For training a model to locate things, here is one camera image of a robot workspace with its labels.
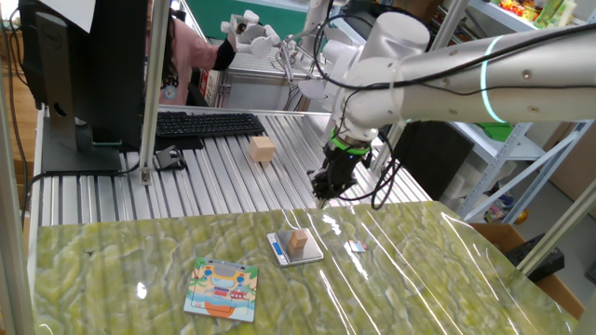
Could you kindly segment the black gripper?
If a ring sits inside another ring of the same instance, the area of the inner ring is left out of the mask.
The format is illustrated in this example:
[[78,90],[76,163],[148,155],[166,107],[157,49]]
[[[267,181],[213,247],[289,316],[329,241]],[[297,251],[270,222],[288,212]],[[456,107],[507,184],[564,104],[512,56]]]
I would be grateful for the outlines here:
[[325,160],[323,166],[317,170],[309,170],[308,178],[311,182],[317,208],[325,208],[328,201],[328,191],[334,198],[349,201],[341,195],[357,183],[353,171],[366,154],[354,154],[339,147],[332,148],[329,144],[324,147]]

